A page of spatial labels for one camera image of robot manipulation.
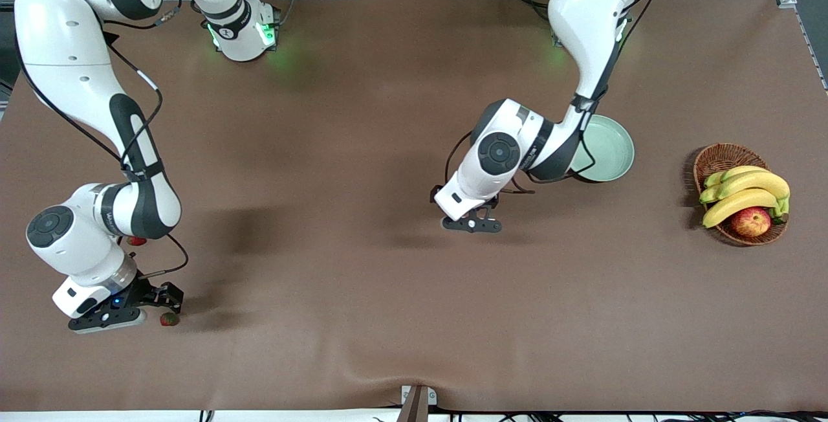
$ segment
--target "bunch of bananas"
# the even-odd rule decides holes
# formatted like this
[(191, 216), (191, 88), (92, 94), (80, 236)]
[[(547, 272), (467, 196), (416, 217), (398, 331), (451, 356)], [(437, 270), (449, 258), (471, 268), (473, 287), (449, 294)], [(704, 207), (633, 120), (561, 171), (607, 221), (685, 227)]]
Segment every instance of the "bunch of bananas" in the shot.
[(702, 225), (712, 228), (740, 210), (766, 207), (771, 218), (789, 212), (790, 187), (785, 180), (759, 166), (736, 166), (711, 174), (704, 180), (700, 203), (715, 203), (704, 214)]

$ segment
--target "brown tablecloth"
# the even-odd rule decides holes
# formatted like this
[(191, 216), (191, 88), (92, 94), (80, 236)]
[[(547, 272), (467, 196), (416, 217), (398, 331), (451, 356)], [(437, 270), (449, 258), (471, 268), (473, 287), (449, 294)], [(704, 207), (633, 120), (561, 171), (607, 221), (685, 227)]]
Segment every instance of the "brown tablecloth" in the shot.
[[(636, 161), (505, 195), (503, 233), (428, 203), (487, 104), (563, 116), (577, 70), (518, 0), (298, 1), (279, 50), (216, 54), (184, 9), (120, 50), (165, 94), (183, 321), (77, 336), (29, 219), (115, 162), (23, 82), (0, 124), (0, 409), (828, 410), (828, 98), (774, 0), (656, 0), (600, 113)], [(116, 71), (147, 112), (154, 94)], [(687, 155), (738, 142), (793, 188), (773, 245), (696, 228)], [(136, 248), (171, 267), (167, 240)]]

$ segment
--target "plate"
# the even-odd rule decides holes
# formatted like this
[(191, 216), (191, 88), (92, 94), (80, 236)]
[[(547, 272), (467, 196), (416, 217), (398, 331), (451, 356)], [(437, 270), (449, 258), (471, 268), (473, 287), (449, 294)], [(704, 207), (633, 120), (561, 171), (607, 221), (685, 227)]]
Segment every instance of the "plate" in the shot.
[[(605, 183), (624, 176), (633, 165), (633, 159), (635, 159), (633, 138), (614, 119), (593, 115), (583, 133), (583, 141), (586, 142), (589, 153), (592, 153), (595, 158), (595, 165), (580, 172), (580, 177)], [(591, 162), (581, 142), (572, 159), (571, 169), (579, 171)]]

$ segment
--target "wicker basket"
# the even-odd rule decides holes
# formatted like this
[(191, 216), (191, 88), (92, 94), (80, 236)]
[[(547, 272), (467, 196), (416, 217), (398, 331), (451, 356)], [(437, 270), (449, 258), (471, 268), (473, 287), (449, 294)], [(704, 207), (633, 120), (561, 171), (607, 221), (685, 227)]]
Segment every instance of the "wicker basket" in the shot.
[[(704, 191), (704, 180), (715, 172), (721, 172), (736, 166), (754, 165), (760, 168), (765, 168), (770, 171), (768, 164), (765, 163), (760, 156), (754, 153), (749, 148), (737, 144), (713, 144), (710, 147), (704, 148), (695, 157), (693, 163), (693, 176), (695, 179), (695, 188), (698, 189), (699, 194)], [(712, 204), (704, 205), (704, 209), (708, 210)], [(762, 236), (748, 238), (737, 233), (730, 227), (729, 223), (721, 223), (716, 226), (725, 238), (733, 241), (739, 245), (765, 245), (779, 239), (785, 230), (787, 230), (787, 223), (782, 225), (771, 225), (768, 231)]]

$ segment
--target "red apple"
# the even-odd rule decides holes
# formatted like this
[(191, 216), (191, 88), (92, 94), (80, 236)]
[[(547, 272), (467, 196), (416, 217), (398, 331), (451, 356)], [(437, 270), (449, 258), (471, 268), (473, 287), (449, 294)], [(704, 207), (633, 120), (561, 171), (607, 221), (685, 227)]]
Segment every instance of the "red apple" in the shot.
[(771, 227), (771, 216), (762, 207), (752, 206), (736, 212), (730, 227), (748, 238), (762, 236)]

